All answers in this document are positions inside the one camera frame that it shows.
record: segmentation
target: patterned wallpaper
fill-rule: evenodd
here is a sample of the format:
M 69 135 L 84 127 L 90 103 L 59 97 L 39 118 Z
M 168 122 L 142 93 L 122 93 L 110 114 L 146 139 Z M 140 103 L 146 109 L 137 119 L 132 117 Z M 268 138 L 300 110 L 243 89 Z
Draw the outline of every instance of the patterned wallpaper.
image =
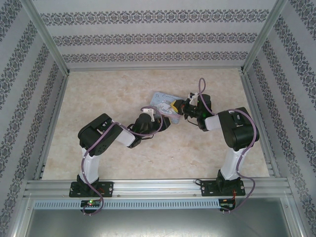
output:
M 276 0 L 35 0 L 70 69 L 241 66 Z
M 64 77 L 18 0 L 0 1 L 0 237 L 33 179 Z
M 290 0 L 248 72 L 278 167 L 316 236 L 316 12 Z

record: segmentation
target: enclosure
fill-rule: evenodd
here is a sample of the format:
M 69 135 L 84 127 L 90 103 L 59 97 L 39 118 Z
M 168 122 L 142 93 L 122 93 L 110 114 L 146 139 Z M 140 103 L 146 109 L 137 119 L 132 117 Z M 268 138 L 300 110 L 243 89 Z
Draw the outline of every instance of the enclosure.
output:
M 1 236 L 316 236 L 315 0 L 0 5 Z M 165 96 L 200 78 L 214 112 L 245 107 L 258 128 L 245 205 L 222 214 L 232 196 L 203 195 L 225 135 L 180 118 L 133 149 L 111 144 L 98 169 L 111 197 L 83 216 L 89 198 L 69 196 L 81 128 L 103 113 L 128 126 L 156 92 L 171 108 Z

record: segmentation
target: perforated metal strip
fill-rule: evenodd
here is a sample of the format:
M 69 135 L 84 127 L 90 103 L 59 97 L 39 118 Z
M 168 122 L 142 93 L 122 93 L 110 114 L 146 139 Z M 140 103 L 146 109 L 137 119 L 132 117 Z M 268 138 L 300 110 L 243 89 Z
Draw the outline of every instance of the perforated metal strip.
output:
M 38 200 L 37 210 L 80 209 L 81 200 Z M 218 199 L 105 200 L 103 209 L 204 209 L 220 208 Z

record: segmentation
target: yellow object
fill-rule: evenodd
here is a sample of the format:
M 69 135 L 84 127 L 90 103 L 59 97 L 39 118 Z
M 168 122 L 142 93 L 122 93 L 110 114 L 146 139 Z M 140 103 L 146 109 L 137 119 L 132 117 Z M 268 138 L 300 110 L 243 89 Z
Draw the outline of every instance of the yellow object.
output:
M 170 104 L 170 106 L 173 108 L 173 110 L 177 113 L 178 112 L 178 110 L 177 110 L 177 108 L 176 107 L 174 107 L 174 103 L 176 102 L 176 100 L 175 101 L 173 101 L 171 104 Z

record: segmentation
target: marble floor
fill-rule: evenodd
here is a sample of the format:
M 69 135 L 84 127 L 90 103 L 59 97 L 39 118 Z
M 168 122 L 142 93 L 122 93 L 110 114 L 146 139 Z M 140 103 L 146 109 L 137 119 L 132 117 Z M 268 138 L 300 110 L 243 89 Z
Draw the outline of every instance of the marble floor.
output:
M 80 170 L 79 130 L 102 113 L 124 125 L 134 123 L 142 106 L 149 105 L 156 91 L 186 98 L 198 91 L 205 78 L 205 93 L 212 109 L 246 107 L 246 96 L 237 69 L 150 70 L 71 72 L 57 121 L 43 179 L 74 180 Z M 221 130 L 203 132 L 181 118 L 151 140 L 134 149 L 118 142 L 102 154 L 101 179 L 175 179 L 216 177 L 225 160 L 227 145 Z M 269 176 L 257 142 L 241 173 Z

